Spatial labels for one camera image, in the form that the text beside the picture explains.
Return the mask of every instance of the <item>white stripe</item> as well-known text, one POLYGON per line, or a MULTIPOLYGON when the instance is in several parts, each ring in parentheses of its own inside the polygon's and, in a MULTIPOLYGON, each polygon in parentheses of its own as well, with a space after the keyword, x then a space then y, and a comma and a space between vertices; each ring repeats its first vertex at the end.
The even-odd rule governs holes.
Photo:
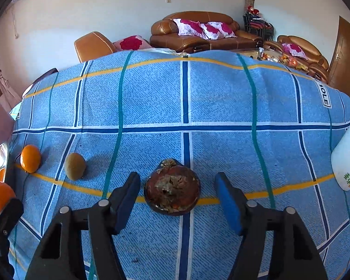
POLYGON ((40 233, 39 233, 25 218, 23 218, 23 216, 21 216, 21 220, 22 220, 24 223, 26 223, 28 227, 30 227, 35 233, 37 233, 37 234, 41 237, 40 233))
MULTIPOLYGON (((332 123, 332 127, 335 126, 342 126, 344 124, 349 124, 350 120, 346 123, 332 123)), ((174 123, 143 123, 143 124, 128 124, 123 125, 123 128, 150 128, 150 127, 174 127, 174 126, 181 126, 181 127, 187 127, 187 126, 251 126, 251 122, 191 122, 191 123, 180 123, 180 122, 174 122, 174 123)), ((306 122, 299 124, 298 122, 257 122, 257 126, 262 125, 286 125, 286 126, 295 126, 295 125, 302 125, 302 126, 310 126, 310 125, 330 125, 330 123, 319 123, 319 122, 306 122)), ((89 125, 89 126, 81 126, 78 125, 76 127, 74 126, 48 126, 47 129, 58 129, 58 128, 64 128, 64 129, 80 129, 80 128, 96 128, 96 129, 118 129, 118 125, 89 125)), ((31 131, 41 131, 45 129, 45 127, 42 128, 33 128, 31 131)), ((26 131, 28 128, 21 128, 19 130, 13 131, 14 133, 18 133, 21 131, 26 131)))
POLYGON ((194 169, 194 164, 193 164, 193 140, 192 140, 192 132, 189 132, 189 158, 190 158, 190 165, 191 169, 194 169))
POLYGON ((183 108, 183 61, 180 61, 180 120, 184 123, 184 108, 183 108))
POLYGON ((189 245, 188 245, 188 267, 187 267, 187 280, 191 280, 192 274, 192 257, 193 257, 193 236, 194 236, 194 209, 190 212, 190 224, 189 224, 189 245))
MULTIPOLYGON (((174 130, 171 130, 171 131, 142 131, 142 132, 138 132, 138 131, 133 131, 133 132, 123 132, 124 134, 128 133, 176 133, 176 132, 192 132, 192 131, 195 131, 195 130, 186 130, 185 129, 186 126, 185 125, 181 125, 179 129, 174 129, 174 130)), ((327 128, 311 128, 311 129, 306 129, 306 131, 323 131, 323 130, 329 130, 327 128)), ((210 130, 207 130, 207 129, 200 129, 197 131, 205 131, 205 132, 210 132, 210 130)), ((212 132, 213 133, 217 133, 217 132, 229 132, 229 133, 238 133, 238 132, 248 132, 250 131, 251 132, 251 129, 241 129, 241 130, 234 130, 234 129, 213 129, 212 132)), ((293 129, 260 129, 259 131, 298 131, 297 129, 293 128, 293 129)), ((117 134, 118 132, 115 132, 115 133, 102 133, 102 132, 65 132, 65 133, 73 133, 75 135, 79 135, 79 134, 84 134, 84 133, 89 133, 89 134, 96 134, 96 135, 115 135, 117 134)))
POLYGON ((177 238, 177 257, 176 257, 175 280, 179 280, 180 255, 181 255, 182 241, 183 241, 183 216, 180 216, 180 218, 179 218, 179 234, 178 234, 178 238, 177 238))
POLYGON ((188 120, 191 121, 191 115, 192 115, 192 105, 191 105, 191 62, 188 62, 188 120))

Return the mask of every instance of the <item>blue plaid blanket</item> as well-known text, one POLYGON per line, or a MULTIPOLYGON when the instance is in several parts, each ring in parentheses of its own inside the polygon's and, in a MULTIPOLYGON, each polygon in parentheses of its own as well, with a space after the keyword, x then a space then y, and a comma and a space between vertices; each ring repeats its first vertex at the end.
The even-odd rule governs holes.
MULTIPOLYGON (((345 94, 228 51, 188 57, 123 51, 46 77, 24 98, 11 144, 17 163, 27 144, 42 153, 36 173, 16 167, 24 214, 10 235, 15 278, 24 278, 60 207, 89 207, 131 171, 144 183, 159 161, 175 158, 198 174, 201 199, 191 213, 167 217, 151 211, 140 191, 126 229, 114 236, 127 278, 228 277, 241 238, 228 227, 213 188, 223 171, 248 199, 295 207, 329 279, 339 279, 350 267, 350 191, 338 186, 330 154, 349 125, 345 94), (87 160, 77 182, 63 170, 71 152, 87 160)), ((82 239, 92 279, 87 232, 82 239)), ((268 234, 261 279, 272 239, 268 234)))

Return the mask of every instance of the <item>blue stripe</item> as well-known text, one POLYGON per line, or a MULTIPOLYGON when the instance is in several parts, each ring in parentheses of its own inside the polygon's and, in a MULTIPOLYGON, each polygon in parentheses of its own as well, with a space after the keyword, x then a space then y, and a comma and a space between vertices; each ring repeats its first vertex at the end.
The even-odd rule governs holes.
POLYGON ((302 123, 302 112, 301 112, 301 97, 299 93, 299 85, 297 78, 292 74, 294 84, 295 84, 295 93, 297 94, 297 112, 298 112, 298 123, 302 123))
MULTIPOLYGON (((338 95, 340 96, 340 92, 339 90, 337 89, 336 90, 338 95)), ((342 108, 343 108, 343 122, 346 123, 346 111, 345 111, 345 105, 343 104, 343 100, 342 100, 342 97, 340 96, 340 102, 342 103, 342 108)))
POLYGON ((188 104, 188 62, 183 61, 183 122, 189 123, 188 104))
POLYGON ((23 221, 22 219, 19 219, 19 222, 21 222, 21 224, 26 227, 30 233, 32 233, 36 239, 38 239, 39 241, 41 240, 41 236, 39 236, 37 234, 37 232, 35 232, 30 226, 27 225, 27 223, 25 221, 23 221))
MULTIPOLYGON (((183 139, 184 139, 184 166, 191 168, 189 133, 183 133, 183 139)), ((187 213, 183 215, 179 280, 186 280, 187 278, 190 225, 191 225, 191 214, 187 213)))
POLYGON ((301 149, 302 149, 303 155, 306 158, 308 166, 310 168, 310 173, 311 173, 312 180, 315 182, 316 181, 316 176, 315 176, 314 170, 312 168, 312 164, 311 164, 310 158, 308 157, 307 152, 306 152, 306 150, 304 148, 303 132, 299 131, 298 133, 299 133, 299 143, 301 145, 301 149))
POLYGON ((338 231, 336 231, 336 233, 334 234, 333 237, 331 237, 323 246, 321 246, 318 251, 319 253, 321 253, 324 249, 326 249, 333 241, 334 239, 336 239, 336 237, 350 224, 350 220, 347 220, 346 223, 344 225, 342 225, 340 227, 340 229, 338 229, 338 231))
MULTIPOLYGON (((24 146, 25 146, 25 144, 26 144, 27 136, 28 136, 28 133, 26 133, 26 135, 25 135, 25 137, 24 137, 22 149, 24 149, 24 146)), ((14 159, 14 162, 17 162, 18 158, 21 156, 21 153, 22 153, 22 151, 21 151, 21 152, 18 154, 18 156, 14 159)))
MULTIPOLYGON (((350 123, 328 125, 328 124, 293 124, 293 125, 257 125, 257 131, 304 131, 304 130, 340 130, 350 126, 350 123)), ((13 134, 18 133, 43 133, 45 129, 19 129, 13 134)), ((118 133, 118 128, 47 128, 46 131, 57 131, 60 133, 118 133)), ((251 125, 179 125, 164 127, 126 127, 124 133, 161 133, 161 132, 179 132, 179 131, 251 131, 251 125)))
MULTIPOLYGON (((56 174, 56 177, 55 177, 55 180, 56 180, 56 181, 58 181, 58 179, 59 179, 59 176, 60 176, 60 173, 61 173, 61 170, 62 170, 62 166, 63 166, 63 164, 64 164, 64 162, 65 162, 65 159, 66 159, 67 154, 69 153, 69 149, 70 149, 70 146, 71 146, 71 144, 72 144, 74 138, 75 138, 75 135, 72 135, 71 138, 70 138, 70 140, 69 140, 69 142, 68 142, 68 144, 67 144, 67 146, 66 146, 64 155, 62 156, 62 160, 61 160, 60 167, 59 167, 59 169, 58 169, 58 171, 57 171, 57 174, 56 174)), ((46 204, 46 206, 45 206, 44 213, 43 213, 43 216, 42 216, 42 218, 41 218, 41 223, 40 223, 40 234, 41 234, 41 235, 44 235, 44 224, 45 224, 45 219, 46 219, 46 216, 47 216, 47 213, 48 213, 49 206, 51 205, 51 202, 52 202, 52 200, 53 200, 53 195, 54 195, 54 192, 55 192, 55 190, 56 190, 56 187, 57 187, 57 186, 56 186, 55 184, 52 185, 51 195, 50 195, 49 200, 48 200, 48 202, 47 202, 47 204, 46 204)))
POLYGON ((324 262, 325 262, 325 259, 326 259, 326 255, 328 254, 328 250, 329 250, 329 248, 325 249, 325 253, 324 253, 324 257, 323 257, 323 265, 324 265, 324 262))

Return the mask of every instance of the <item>brown leather sofa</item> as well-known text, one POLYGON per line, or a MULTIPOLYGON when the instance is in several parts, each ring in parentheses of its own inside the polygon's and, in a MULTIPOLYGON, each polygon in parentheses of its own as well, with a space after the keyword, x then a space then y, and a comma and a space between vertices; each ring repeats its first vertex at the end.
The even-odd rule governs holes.
POLYGON ((82 36, 74 42, 80 63, 115 53, 117 49, 107 37, 98 31, 82 36))
POLYGON ((303 64, 308 67, 308 74, 311 77, 317 78, 323 83, 328 84, 329 79, 329 63, 327 59, 321 54, 321 52, 307 40, 297 37, 297 36, 278 36, 276 41, 266 41, 264 42, 264 48, 272 48, 274 50, 283 52, 282 43, 297 44, 300 46, 308 60, 301 57, 295 57, 298 63, 303 64))
POLYGON ((155 22, 151 28, 150 45, 153 47, 164 47, 176 50, 180 53, 196 53, 210 49, 240 49, 255 48, 262 45, 262 38, 241 31, 240 26, 230 16, 210 11, 183 11, 171 14, 163 20, 155 22), (186 19, 200 23, 225 22, 234 31, 237 38, 223 38, 218 40, 205 40, 197 36, 179 36, 176 23, 172 19, 186 19))

